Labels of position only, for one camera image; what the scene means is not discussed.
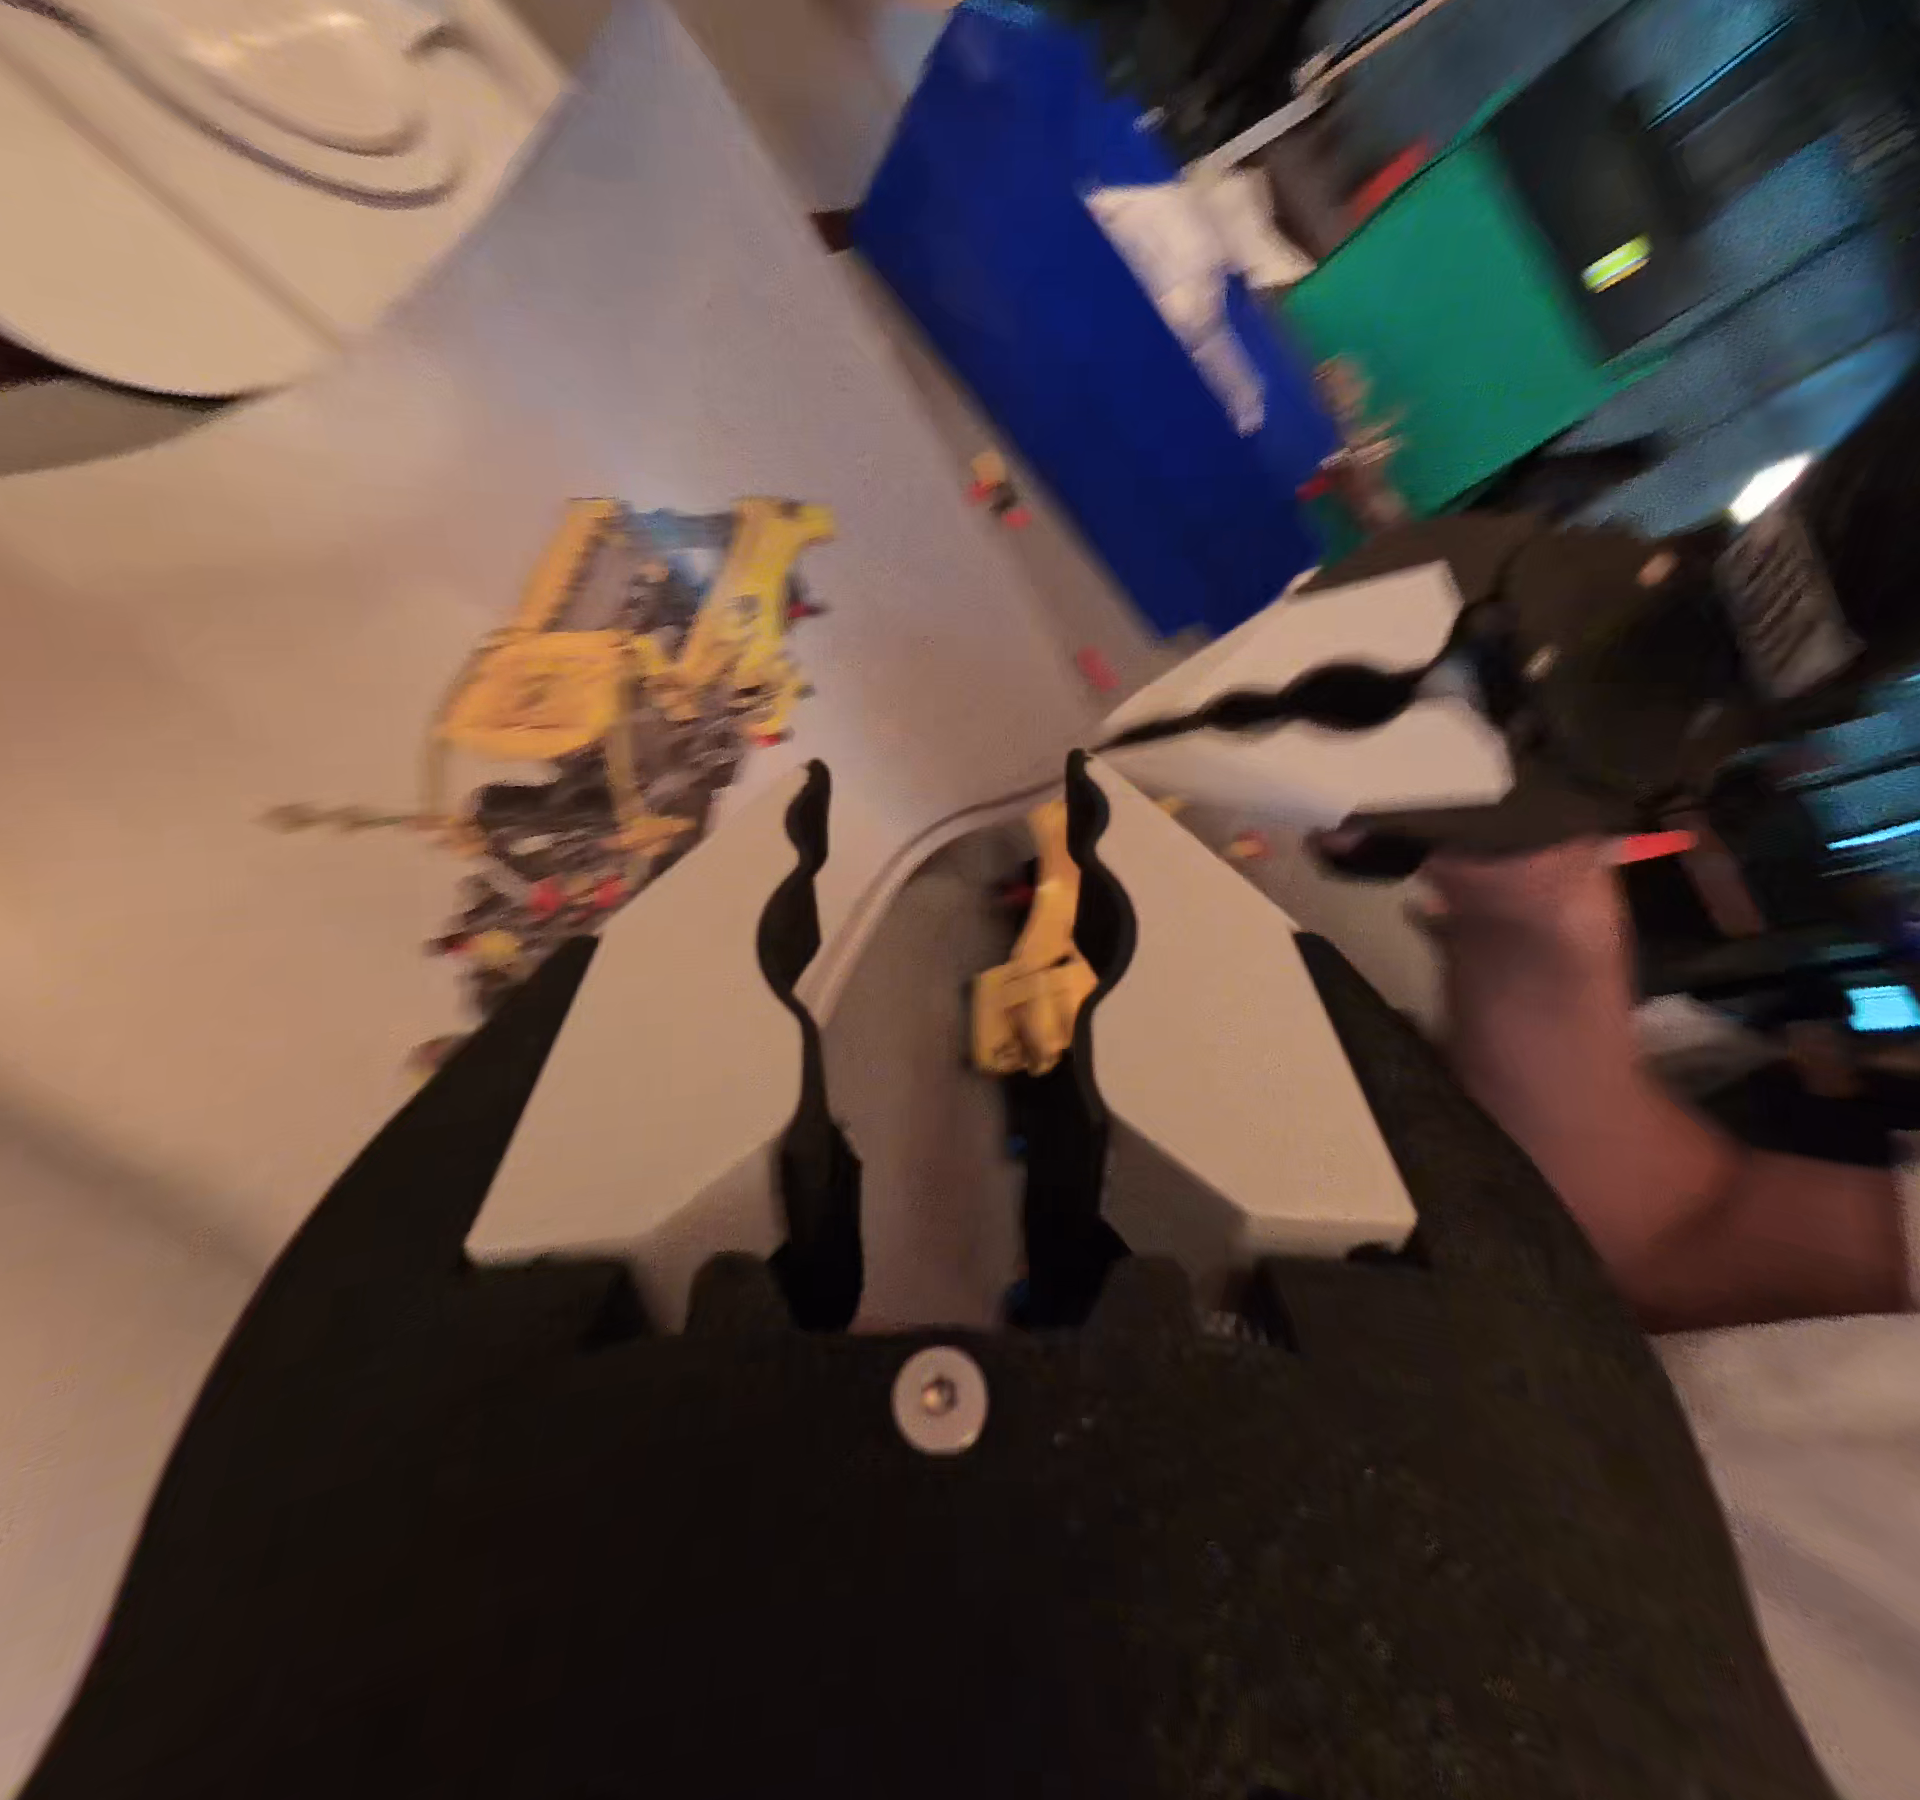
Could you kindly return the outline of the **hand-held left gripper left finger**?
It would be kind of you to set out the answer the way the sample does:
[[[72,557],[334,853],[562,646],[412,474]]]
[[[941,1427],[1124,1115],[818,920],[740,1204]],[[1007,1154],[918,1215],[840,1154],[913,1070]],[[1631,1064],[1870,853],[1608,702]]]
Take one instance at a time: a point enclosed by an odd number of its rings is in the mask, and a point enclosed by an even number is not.
[[[473,1259],[618,1259],[679,1332],[707,1259],[751,1254],[796,1326],[851,1326],[863,1165],[801,998],[824,864],[829,769],[801,763],[595,936]]]

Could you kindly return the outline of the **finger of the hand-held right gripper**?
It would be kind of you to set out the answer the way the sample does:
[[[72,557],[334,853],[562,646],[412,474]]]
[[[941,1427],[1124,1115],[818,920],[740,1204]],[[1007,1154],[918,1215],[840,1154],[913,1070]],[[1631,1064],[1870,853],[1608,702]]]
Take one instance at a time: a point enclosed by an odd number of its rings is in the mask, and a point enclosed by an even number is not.
[[[1419,697],[1375,730],[1185,730],[1107,747],[1102,763],[1146,797],[1263,819],[1447,814],[1514,786],[1508,741],[1453,697]]]
[[[1102,741],[1263,736],[1286,724],[1380,730],[1453,646],[1464,591],[1447,563],[1358,585],[1291,585],[1102,724]]]

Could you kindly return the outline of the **crumpled white plastic bags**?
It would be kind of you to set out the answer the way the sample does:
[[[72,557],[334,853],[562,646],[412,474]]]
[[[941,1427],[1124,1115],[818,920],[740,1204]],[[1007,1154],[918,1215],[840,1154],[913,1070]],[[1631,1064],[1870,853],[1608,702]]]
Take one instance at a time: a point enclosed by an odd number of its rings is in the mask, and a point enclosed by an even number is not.
[[[1085,189],[1091,223],[1152,295],[1169,334],[1185,346],[1230,429],[1263,429],[1263,373],[1252,346],[1230,329],[1230,284],[1280,295],[1313,273],[1313,256],[1280,234],[1263,173],[1180,173],[1163,184]]]

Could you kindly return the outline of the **person's right forearm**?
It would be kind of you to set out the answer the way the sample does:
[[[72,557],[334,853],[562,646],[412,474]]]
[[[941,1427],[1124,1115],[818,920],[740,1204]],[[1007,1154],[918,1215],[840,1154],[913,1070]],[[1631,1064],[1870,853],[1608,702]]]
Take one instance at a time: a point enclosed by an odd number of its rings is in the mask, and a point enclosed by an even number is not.
[[[1547,1176],[1647,1332],[1914,1310],[1909,1176],[1736,1142],[1631,1014],[1453,1014],[1453,1070]]]

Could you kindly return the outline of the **yellow toy brick car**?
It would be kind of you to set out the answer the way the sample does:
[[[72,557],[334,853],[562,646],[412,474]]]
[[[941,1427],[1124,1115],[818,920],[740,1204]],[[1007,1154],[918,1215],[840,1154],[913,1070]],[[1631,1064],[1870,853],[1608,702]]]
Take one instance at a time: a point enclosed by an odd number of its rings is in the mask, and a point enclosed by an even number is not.
[[[1080,1326],[1113,1265],[1102,1220],[1107,1126],[1074,1064],[1074,1025],[1096,970],[1074,942],[1080,864],[1069,853],[1069,802],[1030,808],[1035,864],[1024,920],[1002,964],[974,975],[968,1059],[1002,1092],[1002,1137],[1018,1165],[1024,1265],[1007,1321],[1024,1332]]]

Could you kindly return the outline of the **blue plastic bin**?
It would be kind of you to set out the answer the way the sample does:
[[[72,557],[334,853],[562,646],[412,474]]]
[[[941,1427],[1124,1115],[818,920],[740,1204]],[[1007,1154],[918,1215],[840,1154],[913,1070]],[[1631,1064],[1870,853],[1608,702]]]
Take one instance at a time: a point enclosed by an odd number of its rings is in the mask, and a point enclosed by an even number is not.
[[[1319,557],[1297,490],[1336,451],[1336,424],[1263,301],[1230,284],[1230,329],[1263,373],[1263,429],[1230,429],[1085,212],[1096,184],[1163,178],[1180,178],[1174,156],[1102,84],[1085,33],[963,0],[851,212],[851,245],[1141,619],[1224,635]]]

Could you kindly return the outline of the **person's white shirt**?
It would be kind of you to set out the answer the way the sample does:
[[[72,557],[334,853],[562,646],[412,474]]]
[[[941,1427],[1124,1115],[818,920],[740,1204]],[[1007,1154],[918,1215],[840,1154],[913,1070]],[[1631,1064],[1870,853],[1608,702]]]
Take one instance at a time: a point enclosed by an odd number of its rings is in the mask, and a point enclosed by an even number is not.
[[[1920,1794],[1920,1315],[1658,1343],[1775,1677],[1853,1800]]]

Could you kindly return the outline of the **instruction booklet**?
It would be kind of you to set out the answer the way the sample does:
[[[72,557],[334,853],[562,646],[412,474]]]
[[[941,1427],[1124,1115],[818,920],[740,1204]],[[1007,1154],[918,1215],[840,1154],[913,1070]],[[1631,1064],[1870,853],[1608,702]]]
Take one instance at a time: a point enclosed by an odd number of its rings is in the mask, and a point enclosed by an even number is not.
[[[673,0],[612,0],[506,201],[323,379],[6,479],[6,1794],[228,1326],[462,1031],[479,791],[557,758],[451,747],[429,836],[440,708],[540,568],[579,663],[646,557],[707,596],[746,496],[813,602],[801,697],[723,786],[657,780],[696,853],[829,769],[829,1009],[1096,719]]]

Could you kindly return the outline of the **white tablet stand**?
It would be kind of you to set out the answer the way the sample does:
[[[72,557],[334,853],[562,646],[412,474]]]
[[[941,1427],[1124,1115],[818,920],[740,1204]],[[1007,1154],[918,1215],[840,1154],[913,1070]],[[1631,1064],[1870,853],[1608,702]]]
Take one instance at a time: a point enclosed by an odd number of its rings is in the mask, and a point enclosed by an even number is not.
[[[506,0],[6,0],[0,22],[6,346],[139,396],[312,373],[473,234],[562,100]]]

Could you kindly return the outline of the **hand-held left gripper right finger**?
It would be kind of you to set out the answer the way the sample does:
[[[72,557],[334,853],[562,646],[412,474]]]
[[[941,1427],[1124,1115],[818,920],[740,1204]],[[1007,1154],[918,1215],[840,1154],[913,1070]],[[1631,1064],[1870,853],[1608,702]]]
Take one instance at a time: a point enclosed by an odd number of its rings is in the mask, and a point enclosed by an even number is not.
[[[1313,936],[1102,758],[1069,752],[1057,802],[1030,920],[1080,986],[1018,1076],[1018,1321],[1091,1321],[1124,1259],[1174,1259],[1202,1310],[1258,1310],[1269,1259],[1397,1259],[1419,1209]]]

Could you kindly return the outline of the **grey desk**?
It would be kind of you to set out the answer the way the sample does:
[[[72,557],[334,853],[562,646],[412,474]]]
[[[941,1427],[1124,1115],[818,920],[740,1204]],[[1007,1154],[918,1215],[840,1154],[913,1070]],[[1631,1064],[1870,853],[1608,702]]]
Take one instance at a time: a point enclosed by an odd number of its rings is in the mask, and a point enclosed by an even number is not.
[[[985,518],[968,496],[963,513],[1041,607],[1080,685],[1080,719],[1102,719],[1107,702],[1197,652],[1202,635],[1158,641],[1141,624],[1113,574],[1057,518],[1052,496],[1024,474],[863,256],[835,251],[835,267],[885,329],[896,373],[907,373],[952,468],[968,479],[979,451],[1002,451],[1018,468],[1024,529]],[[1113,674],[1113,685],[1085,680],[1074,669],[1080,652],[1102,658],[1096,674]],[[863,1332],[996,1326],[1002,1293],[1018,1276],[1018,1165],[1002,1148],[1002,1092],[963,1059],[963,986],[1007,947],[996,880],[1018,858],[1013,825],[968,830],[929,853],[874,920],[824,1025],[829,1103],[863,1159]],[[1263,830],[1263,853],[1235,869],[1297,925],[1330,936],[1414,1025],[1430,1031],[1441,1020],[1441,970],[1419,925],[1419,886],[1336,880],[1291,830]]]

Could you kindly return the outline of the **green plastic bin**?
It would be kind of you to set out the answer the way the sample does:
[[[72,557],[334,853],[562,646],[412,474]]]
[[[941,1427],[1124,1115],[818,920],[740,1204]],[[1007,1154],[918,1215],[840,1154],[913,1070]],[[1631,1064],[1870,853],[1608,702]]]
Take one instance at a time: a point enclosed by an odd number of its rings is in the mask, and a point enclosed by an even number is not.
[[[1414,518],[1464,507],[1664,368],[1664,351],[1603,351],[1586,290],[1547,251],[1486,128],[1458,134],[1297,279],[1280,323],[1302,357],[1363,373]]]

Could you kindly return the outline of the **person's right hand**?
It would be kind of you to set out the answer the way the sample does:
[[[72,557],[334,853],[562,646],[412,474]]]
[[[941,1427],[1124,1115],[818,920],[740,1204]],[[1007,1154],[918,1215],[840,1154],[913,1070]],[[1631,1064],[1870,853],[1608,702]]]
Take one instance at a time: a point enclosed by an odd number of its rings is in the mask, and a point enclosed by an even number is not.
[[[1480,1092],[1614,1087],[1636,1070],[1625,903],[1608,841],[1436,853],[1441,1014]]]

